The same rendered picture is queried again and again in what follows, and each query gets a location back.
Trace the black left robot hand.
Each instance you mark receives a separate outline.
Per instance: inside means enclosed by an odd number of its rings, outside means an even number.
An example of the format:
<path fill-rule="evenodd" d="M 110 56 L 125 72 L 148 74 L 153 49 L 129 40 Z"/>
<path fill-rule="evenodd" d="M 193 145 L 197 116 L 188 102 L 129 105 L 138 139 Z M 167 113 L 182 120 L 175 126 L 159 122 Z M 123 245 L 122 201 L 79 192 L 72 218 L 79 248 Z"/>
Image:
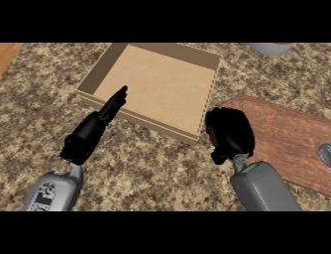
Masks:
<path fill-rule="evenodd" d="M 66 139 L 61 158 L 76 165 L 83 165 L 98 145 L 105 127 L 126 103 L 128 86 L 110 97 L 100 111 L 95 111 L 80 123 Z"/>

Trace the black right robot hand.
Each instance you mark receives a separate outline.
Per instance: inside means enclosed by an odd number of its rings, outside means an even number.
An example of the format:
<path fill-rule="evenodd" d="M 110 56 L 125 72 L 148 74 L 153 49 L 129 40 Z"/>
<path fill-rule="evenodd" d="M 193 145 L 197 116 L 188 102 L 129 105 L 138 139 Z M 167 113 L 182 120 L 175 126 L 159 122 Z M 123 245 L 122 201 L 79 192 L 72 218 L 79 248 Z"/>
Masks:
<path fill-rule="evenodd" d="M 244 112 L 228 107 L 216 107 L 206 116 L 207 134 L 215 151 L 213 161 L 222 165 L 235 155 L 253 156 L 255 134 Z"/>

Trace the brown wooden cutting board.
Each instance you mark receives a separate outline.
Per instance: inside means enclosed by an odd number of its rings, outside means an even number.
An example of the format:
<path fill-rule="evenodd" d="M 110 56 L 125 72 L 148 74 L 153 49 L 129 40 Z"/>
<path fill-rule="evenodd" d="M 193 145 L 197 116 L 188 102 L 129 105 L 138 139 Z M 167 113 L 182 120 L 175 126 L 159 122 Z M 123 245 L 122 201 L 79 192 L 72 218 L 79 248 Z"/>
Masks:
<path fill-rule="evenodd" d="M 249 118 L 256 145 L 250 161 L 266 161 L 281 177 L 331 196 L 331 168 L 320 146 L 331 143 L 331 120 L 244 94 L 224 103 Z"/>

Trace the open cardboard box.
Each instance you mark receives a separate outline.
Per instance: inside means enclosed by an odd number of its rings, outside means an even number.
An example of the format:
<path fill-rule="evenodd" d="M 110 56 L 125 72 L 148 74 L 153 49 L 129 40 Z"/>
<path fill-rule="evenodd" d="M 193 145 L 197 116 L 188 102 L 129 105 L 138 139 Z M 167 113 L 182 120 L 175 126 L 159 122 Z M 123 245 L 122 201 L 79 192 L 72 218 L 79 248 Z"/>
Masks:
<path fill-rule="evenodd" d="M 98 108 L 126 88 L 126 104 L 117 116 L 194 145 L 221 58 L 178 43 L 114 43 L 88 72 L 77 94 Z"/>

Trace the grey round container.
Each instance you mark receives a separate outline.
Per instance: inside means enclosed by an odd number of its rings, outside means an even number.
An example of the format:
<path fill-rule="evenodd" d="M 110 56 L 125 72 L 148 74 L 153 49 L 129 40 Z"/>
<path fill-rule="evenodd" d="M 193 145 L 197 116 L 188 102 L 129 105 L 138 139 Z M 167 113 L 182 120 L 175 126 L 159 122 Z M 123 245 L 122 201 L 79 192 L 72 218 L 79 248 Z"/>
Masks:
<path fill-rule="evenodd" d="M 293 47 L 293 44 L 250 43 L 250 47 L 266 56 L 283 56 Z"/>

